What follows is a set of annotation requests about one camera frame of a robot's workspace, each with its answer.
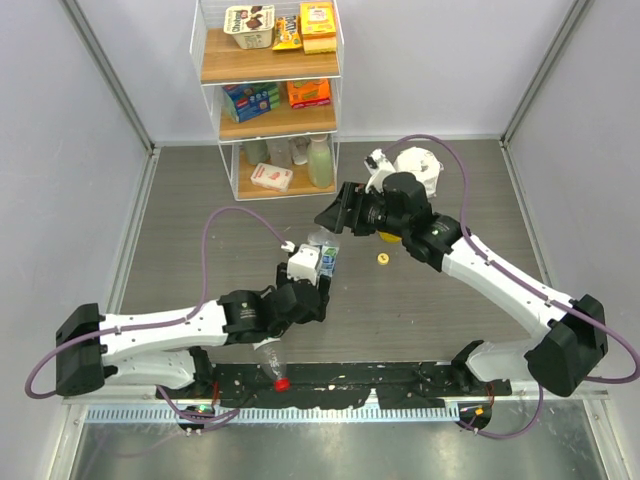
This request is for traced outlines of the clear bottle blue white label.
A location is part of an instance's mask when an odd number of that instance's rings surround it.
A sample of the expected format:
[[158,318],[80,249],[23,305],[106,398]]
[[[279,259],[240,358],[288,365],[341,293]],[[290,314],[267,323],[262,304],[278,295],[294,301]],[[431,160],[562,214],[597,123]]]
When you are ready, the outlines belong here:
[[320,227],[308,235],[307,243],[320,249],[320,273],[332,277],[340,250],[340,242],[337,235],[324,227]]

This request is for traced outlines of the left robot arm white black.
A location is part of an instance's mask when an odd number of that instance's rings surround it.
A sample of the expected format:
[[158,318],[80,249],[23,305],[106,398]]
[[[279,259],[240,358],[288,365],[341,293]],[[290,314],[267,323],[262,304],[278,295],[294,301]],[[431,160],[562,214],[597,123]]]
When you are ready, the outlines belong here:
[[202,398],[213,387],[206,347],[279,340],[295,324],[326,317],[331,279],[293,279],[284,264],[262,291],[235,290],[191,308],[139,315],[103,315],[84,304],[56,332],[55,392],[74,397],[106,385],[161,385]]

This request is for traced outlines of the gold bottle cap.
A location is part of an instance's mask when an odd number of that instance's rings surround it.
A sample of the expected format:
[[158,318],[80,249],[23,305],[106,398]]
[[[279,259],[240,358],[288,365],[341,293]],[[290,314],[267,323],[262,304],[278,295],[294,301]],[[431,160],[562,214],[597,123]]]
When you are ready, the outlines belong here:
[[380,265],[387,265],[389,263],[390,257],[385,253],[380,253],[377,256],[377,261]]

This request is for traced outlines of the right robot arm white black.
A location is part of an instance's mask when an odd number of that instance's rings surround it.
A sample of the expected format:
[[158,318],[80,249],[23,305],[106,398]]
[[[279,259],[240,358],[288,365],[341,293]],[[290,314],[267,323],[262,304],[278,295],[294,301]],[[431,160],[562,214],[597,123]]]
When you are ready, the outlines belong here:
[[606,355],[604,307],[590,295],[579,300],[536,281],[497,256],[459,221],[433,211],[424,186],[395,173],[378,187],[346,182],[315,219],[334,234],[376,232],[400,238],[414,259],[470,286],[528,333],[520,342],[474,341],[451,371],[457,391],[472,395],[494,380],[532,379],[550,393],[571,396]]

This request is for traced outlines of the yellow honey pomelo bottle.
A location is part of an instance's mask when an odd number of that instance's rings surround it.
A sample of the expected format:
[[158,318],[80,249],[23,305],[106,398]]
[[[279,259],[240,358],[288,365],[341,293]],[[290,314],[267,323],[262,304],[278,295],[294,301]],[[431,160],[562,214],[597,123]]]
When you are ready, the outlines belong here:
[[400,237],[385,232],[379,232],[379,236],[384,242],[391,244],[400,243],[402,241]]

